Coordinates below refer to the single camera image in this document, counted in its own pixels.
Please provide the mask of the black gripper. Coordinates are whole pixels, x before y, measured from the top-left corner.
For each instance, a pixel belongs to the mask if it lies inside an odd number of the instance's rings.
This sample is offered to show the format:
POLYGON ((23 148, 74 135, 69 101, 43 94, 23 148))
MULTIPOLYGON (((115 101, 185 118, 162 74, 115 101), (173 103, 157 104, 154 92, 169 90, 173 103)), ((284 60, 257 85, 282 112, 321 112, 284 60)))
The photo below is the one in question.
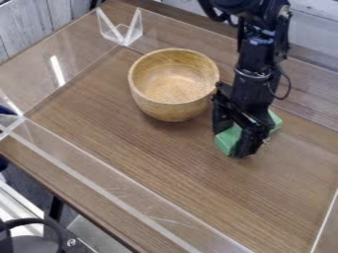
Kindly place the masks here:
POLYGON ((270 116, 270 105, 276 99, 276 73, 252 72, 236 69, 234 85, 216 84, 213 95, 213 131, 216 134, 233 125, 244 127, 236 146, 236 157, 256 154, 268 138, 268 131, 276 126, 270 116))

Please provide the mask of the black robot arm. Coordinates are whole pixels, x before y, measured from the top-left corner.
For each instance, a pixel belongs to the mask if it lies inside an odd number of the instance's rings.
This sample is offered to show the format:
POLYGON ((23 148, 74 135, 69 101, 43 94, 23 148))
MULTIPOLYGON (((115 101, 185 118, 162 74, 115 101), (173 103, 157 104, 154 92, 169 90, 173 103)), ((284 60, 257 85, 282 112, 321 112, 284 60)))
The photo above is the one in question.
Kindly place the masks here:
POLYGON ((281 80, 288 78, 281 62, 288 58, 289 0, 198 0, 206 16, 238 29, 238 61, 234 82, 216 83, 213 132, 216 143, 230 157, 256 154, 281 128, 270 111, 281 80))

